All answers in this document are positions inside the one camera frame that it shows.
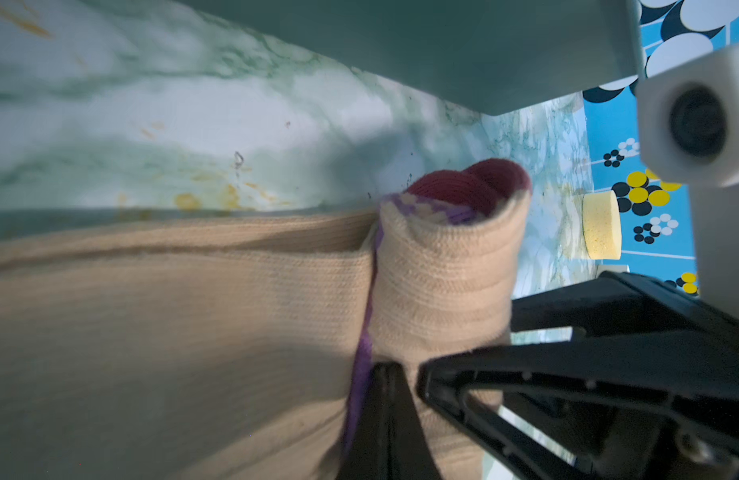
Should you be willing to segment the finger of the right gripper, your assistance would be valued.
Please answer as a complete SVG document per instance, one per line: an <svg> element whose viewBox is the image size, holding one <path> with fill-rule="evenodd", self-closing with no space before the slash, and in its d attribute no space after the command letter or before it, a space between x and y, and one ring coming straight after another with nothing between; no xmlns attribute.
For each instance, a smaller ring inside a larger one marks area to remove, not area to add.
<svg viewBox="0 0 739 480"><path fill-rule="evenodd" d="M429 361L419 397L521 479L739 479L739 342L691 330Z"/></svg>
<svg viewBox="0 0 739 480"><path fill-rule="evenodd" d="M605 272L513 301L513 332L567 326L591 337L693 330L739 343L739 320L643 275Z"/></svg>

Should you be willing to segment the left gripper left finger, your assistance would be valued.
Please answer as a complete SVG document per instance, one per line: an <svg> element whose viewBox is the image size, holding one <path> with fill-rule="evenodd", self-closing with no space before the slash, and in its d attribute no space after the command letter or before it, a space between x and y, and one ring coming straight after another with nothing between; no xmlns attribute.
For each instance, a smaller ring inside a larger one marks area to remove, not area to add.
<svg viewBox="0 0 739 480"><path fill-rule="evenodd" d="M389 477L389 364L373 368L355 436L337 479Z"/></svg>

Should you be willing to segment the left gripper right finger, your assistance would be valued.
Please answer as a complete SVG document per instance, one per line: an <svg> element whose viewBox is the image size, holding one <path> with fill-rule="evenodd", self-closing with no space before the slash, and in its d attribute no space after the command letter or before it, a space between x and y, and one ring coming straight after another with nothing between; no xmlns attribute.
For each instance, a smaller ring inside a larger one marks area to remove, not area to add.
<svg viewBox="0 0 739 480"><path fill-rule="evenodd" d="M441 479L425 439L405 370L389 366L389 478Z"/></svg>

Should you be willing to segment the beige purple striped sock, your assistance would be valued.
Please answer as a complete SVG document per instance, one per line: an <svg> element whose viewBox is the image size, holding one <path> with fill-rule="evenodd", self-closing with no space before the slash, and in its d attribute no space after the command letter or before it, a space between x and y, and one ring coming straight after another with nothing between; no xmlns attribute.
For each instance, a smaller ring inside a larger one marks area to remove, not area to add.
<svg viewBox="0 0 739 480"><path fill-rule="evenodd" d="M0 243L0 479L332 479L371 370L509 342L531 178Z"/></svg>

